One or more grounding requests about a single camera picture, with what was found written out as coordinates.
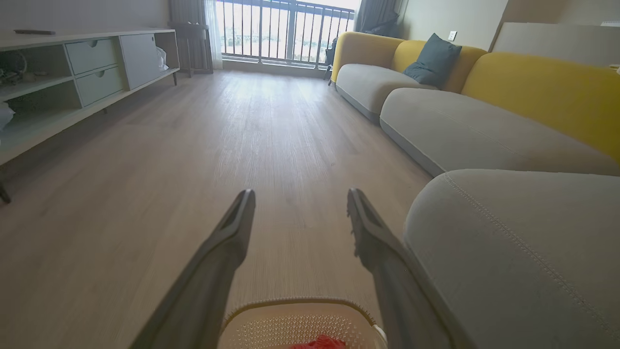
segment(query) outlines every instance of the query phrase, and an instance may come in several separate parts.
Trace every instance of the basket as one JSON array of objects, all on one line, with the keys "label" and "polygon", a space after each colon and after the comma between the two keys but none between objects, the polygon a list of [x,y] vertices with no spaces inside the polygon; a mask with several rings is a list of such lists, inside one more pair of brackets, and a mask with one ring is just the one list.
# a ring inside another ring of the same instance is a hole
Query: basket
[{"label": "basket", "polygon": [[224,322],[219,349],[289,349],[324,334],[347,348],[384,349],[385,333],[366,311],[345,299],[292,298],[248,304]]}]

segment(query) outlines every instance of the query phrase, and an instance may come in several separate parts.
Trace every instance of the cabinet top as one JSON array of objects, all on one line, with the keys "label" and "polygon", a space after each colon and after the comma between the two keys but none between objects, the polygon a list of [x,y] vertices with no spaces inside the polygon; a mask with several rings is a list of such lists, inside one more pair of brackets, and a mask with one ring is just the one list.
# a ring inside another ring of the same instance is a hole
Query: cabinet top
[{"label": "cabinet top", "polygon": [[164,28],[138,28],[125,30],[100,30],[100,31],[75,31],[75,32],[57,32],[55,35],[33,35],[33,34],[16,34],[13,31],[0,32],[0,51],[12,50],[24,46],[44,46],[48,44],[89,40],[102,37],[117,37],[121,35],[137,35],[137,34],[155,34],[155,33],[171,33],[174,29]]}]

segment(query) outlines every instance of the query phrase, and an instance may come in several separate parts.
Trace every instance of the basket rim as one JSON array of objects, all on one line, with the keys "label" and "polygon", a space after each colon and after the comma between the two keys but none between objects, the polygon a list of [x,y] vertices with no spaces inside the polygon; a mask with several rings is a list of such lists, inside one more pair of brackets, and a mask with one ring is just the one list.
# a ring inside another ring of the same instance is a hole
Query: basket rim
[{"label": "basket rim", "polygon": [[348,306],[349,308],[352,308],[353,310],[357,310],[357,312],[359,312],[364,319],[366,319],[366,321],[368,321],[368,324],[370,325],[370,327],[376,325],[377,323],[374,321],[373,317],[370,316],[370,313],[362,308],[361,305],[357,304],[356,302],[352,302],[349,301],[346,298],[337,298],[337,297],[286,297],[286,298],[276,298],[276,299],[269,299],[266,301],[256,301],[256,302],[250,302],[247,303],[243,306],[238,307],[237,309],[235,309],[234,311],[230,312],[226,318],[224,319],[224,322],[222,324],[222,329],[220,331],[220,336],[222,335],[222,333],[224,333],[224,330],[226,330],[226,327],[231,323],[231,321],[233,321],[233,319],[235,317],[237,317],[237,315],[241,314],[242,312],[246,311],[246,310],[250,310],[250,309],[258,309],[258,308],[262,308],[262,307],[270,307],[270,306],[281,306],[281,305],[285,305],[285,304],[307,304],[307,303],[327,303],[327,304],[337,304],[337,305],[341,305],[341,306]]}]

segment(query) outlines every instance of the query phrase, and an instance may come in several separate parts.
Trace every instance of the sofa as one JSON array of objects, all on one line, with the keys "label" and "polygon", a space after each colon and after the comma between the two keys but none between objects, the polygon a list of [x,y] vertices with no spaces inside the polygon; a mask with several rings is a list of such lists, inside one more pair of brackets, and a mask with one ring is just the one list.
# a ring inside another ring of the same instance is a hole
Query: sofa
[{"label": "sofa", "polygon": [[618,348],[618,212],[615,176],[457,170],[403,240],[476,348]]},{"label": "sofa", "polygon": [[[383,102],[393,90],[437,89],[402,74],[417,60],[425,43],[357,32],[343,33],[336,46],[332,82],[342,97],[378,124]],[[469,70],[485,53],[485,50],[464,46],[442,90],[460,93]]]},{"label": "sofa", "polygon": [[403,88],[383,130],[431,175],[466,168],[620,176],[620,75],[552,58],[488,53],[461,94]]}]

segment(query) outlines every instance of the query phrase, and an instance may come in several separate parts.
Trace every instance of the cabinet door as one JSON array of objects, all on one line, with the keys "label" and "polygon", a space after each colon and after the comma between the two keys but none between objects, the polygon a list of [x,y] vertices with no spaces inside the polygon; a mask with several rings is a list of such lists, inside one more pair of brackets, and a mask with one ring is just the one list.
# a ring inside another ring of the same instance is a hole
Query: cabinet door
[{"label": "cabinet door", "polygon": [[130,89],[159,76],[154,34],[123,35],[120,37],[120,45]]}]

